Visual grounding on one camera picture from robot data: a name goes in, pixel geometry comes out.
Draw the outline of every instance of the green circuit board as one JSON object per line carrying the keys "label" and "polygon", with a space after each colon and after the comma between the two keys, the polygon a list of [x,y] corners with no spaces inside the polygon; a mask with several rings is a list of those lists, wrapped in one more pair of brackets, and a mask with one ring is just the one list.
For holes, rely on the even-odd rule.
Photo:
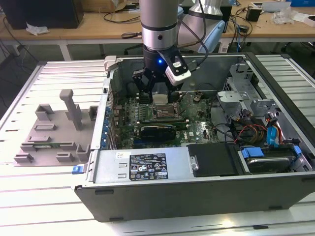
{"label": "green circuit board", "polygon": [[[209,100],[195,102],[194,98],[196,93],[188,93],[181,102],[159,106],[140,104],[135,98],[121,98],[114,107],[118,149],[183,147],[193,143],[219,142],[209,123]],[[142,140],[142,127],[159,125],[175,126],[175,139]]]}

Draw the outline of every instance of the blue drive bracket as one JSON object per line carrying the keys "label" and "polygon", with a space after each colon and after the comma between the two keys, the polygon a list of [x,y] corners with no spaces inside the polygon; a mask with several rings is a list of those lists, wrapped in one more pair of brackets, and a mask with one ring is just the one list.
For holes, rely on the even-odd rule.
{"label": "blue drive bracket", "polygon": [[275,148],[278,147],[276,143],[277,137],[277,129],[273,126],[267,128],[267,144],[274,146]]}
{"label": "blue drive bracket", "polygon": [[244,159],[253,158],[253,157],[263,157],[264,153],[262,152],[260,147],[246,147],[242,151],[242,155]]}
{"label": "blue drive bracket", "polygon": [[294,146],[293,150],[294,150],[297,157],[300,157],[302,155],[302,150],[300,149],[299,146]]}
{"label": "blue drive bracket", "polygon": [[79,175],[84,174],[87,171],[88,164],[77,165],[72,168],[71,174]]}

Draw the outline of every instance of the screw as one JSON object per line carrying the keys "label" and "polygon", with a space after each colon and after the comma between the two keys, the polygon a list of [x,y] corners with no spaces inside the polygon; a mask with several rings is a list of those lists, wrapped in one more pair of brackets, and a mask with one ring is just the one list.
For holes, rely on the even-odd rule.
{"label": "screw", "polygon": [[198,170],[198,166],[196,163],[192,163],[191,168],[193,171],[197,171]]}

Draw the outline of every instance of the wooden table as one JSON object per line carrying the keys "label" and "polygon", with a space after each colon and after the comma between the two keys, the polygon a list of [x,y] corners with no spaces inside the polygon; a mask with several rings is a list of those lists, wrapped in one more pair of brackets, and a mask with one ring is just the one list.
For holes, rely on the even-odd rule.
{"label": "wooden table", "polygon": [[[251,0],[240,0],[241,6],[233,7],[232,13],[242,7],[248,6]],[[295,7],[301,13],[315,14],[315,7]],[[121,21],[138,16],[136,13],[113,14],[113,20]],[[315,28],[301,22],[294,24],[275,25],[271,21],[271,13],[264,13],[259,17],[258,22],[253,22],[253,30],[246,39],[247,42],[308,42],[315,41]],[[34,36],[26,30],[12,30],[13,35],[25,45],[59,45],[64,60],[72,60],[68,50],[71,44],[111,44],[111,43],[141,43],[140,37],[133,39],[121,39],[125,32],[140,32],[140,23],[115,24],[103,20],[103,13],[85,13],[83,21],[77,29],[49,29],[50,33]],[[17,42],[10,36],[5,29],[3,16],[0,16],[0,39],[6,45],[17,45]],[[238,23],[248,25],[242,19]],[[220,52],[226,52],[229,43],[234,35],[234,27],[229,24],[227,32],[222,35],[220,40]]]}

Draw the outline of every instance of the warning label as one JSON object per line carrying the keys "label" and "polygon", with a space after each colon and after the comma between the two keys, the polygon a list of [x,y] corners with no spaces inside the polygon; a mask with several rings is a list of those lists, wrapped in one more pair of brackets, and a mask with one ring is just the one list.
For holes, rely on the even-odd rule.
{"label": "warning label", "polygon": [[165,153],[130,155],[129,179],[132,181],[167,179],[167,171]]}

